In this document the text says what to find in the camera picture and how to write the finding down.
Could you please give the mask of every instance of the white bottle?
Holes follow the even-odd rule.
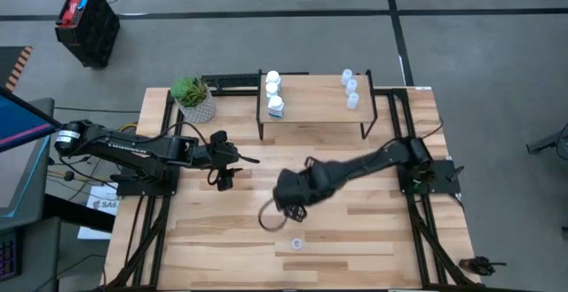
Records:
[[[276,83],[278,85],[278,94],[280,94],[282,79],[277,71],[269,71],[268,74],[266,74],[266,83]]]
[[[353,77],[353,72],[350,69],[345,69],[343,71],[343,73],[341,74],[341,84],[344,86],[347,85],[347,82],[349,82]]]
[[[266,100],[270,102],[270,98],[278,96],[278,84],[267,83],[266,84]]]
[[[357,90],[357,80],[351,79],[347,82],[347,87],[345,87],[345,94],[350,95]]]
[[[268,101],[268,114],[274,118],[284,117],[284,102],[279,96],[274,96]]]
[[[355,109],[355,108],[357,108],[358,103],[359,103],[359,95],[356,92],[353,92],[347,98],[347,108],[348,109]]]

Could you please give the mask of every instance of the wooden table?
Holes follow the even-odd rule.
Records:
[[[266,75],[261,77],[258,94],[258,134],[264,137],[266,123],[358,123],[361,137],[367,138],[377,119],[374,93],[371,89],[371,72],[354,75],[357,81],[359,103],[357,108],[347,108],[345,87],[341,85],[340,75],[280,75],[281,93],[284,101],[284,117],[268,115],[266,97]],[[363,124],[369,123],[367,131]]]
[[[146,90],[138,134],[160,132],[167,93],[165,88]],[[432,91],[409,88],[408,95],[416,134],[436,129]],[[333,198],[309,208],[301,224],[288,221],[279,232],[268,233],[256,221],[281,169],[300,170],[309,155],[324,161],[349,159],[391,139],[386,98],[376,97],[379,120],[366,140],[355,125],[335,124],[329,129],[325,123],[291,123],[267,125],[268,138],[261,141],[255,127],[256,97],[218,97],[216,102],[216,116],[198,125],[201,132],[207,136],[226,130],[240,153],[261,163],[235,164],[244,171],[234,179],[234,189],[223,193],[207,184],[207,171],[182,170],[171,200],[158,289],[421,286],[406,199],[399,192],[394,169],[351,181]],[[194,136],[191,130],[182,134]],[[425,141],[433,157],[448,156],[442,131]],[[455,263],[473,257],[460,206],[448,195],[434,194],[431,200],[438,236],[449,256]],[[120,203],[106,258],[109,279],[123,266],[137,203],[138,197]],[[145,206],[146,202],[139,212],[133,247],[138,245]],[[276,217],[275,211],[266,212]],[[292,249],[294,238],[303,240],[303,249]],[[425,249],[434,282],[433,257],[426,243]],[[142,283],[149,280],[153,250],[150,247],[146,254]]]

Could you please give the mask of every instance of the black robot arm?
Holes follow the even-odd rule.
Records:
[[[347,162],[320,162],[308,157],[305,170],[280,172],[272,197],[278,211],[302,222],[307,216],[304,207],[331,197],[349,180],[399,164],[413,168],[420,177],[420,171],[426,171],[431,162],[422,139],[410,137],[393,139],[377,151]]]
[[[227,169],[227,165],[239,159],[258,163],[241,156],[237,147],[227,141],[225,131],[214,133],[209,143],[200,146],[197,138],[165,133],[150,138],[110,130],[87,120],[64,124],[55,148],[62,157],[91,154],[127,168],[121,175],[111,176],[119,183],[119,195],[172,194],[179,167],[216,170],[217,177],[209,183],[224,191],[233,187],[234,173],[239,170]]]

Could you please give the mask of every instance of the gray floor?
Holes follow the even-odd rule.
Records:
[[[57,14],[63,0],[0,0],[0,15]],[[550,8],[568,0],[397,0],[399,9]],[[386,9],[386,0],[120,0],[120,13]],[[568,15],[403,17],[416,85],[434,88],[449,150],[465,165],[460,180],[478,255],[508,262],[493,287],[564,291],[568,286],[568,172],[552,151],[530,156],[525,143],[561,129],[568,107]],[[402,85],[389,17],[122,22],[109,66],[85,69],[56,42],[53,22],[0,22],[0,46],[34,47],[16,94],[53,96],[56,105],[139,109],[143,91],[181,75],[262,69],[337,73],[370,68],[375,84]],[[109,127],[135,114],[57,111]],[[90,172],[92,165],[82,170]],[[111,164],[95,175],[114,173]],[[49,184],[52,193],[72,192]],[[67,228],[62,264],[104,242],[78,242]],[[92,288],[100,263],[65,278],[62,291]]]

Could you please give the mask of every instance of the monitor screen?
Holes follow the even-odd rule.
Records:
[[[0,153],[49,135],[59,126],[28,102],[0,89]]]

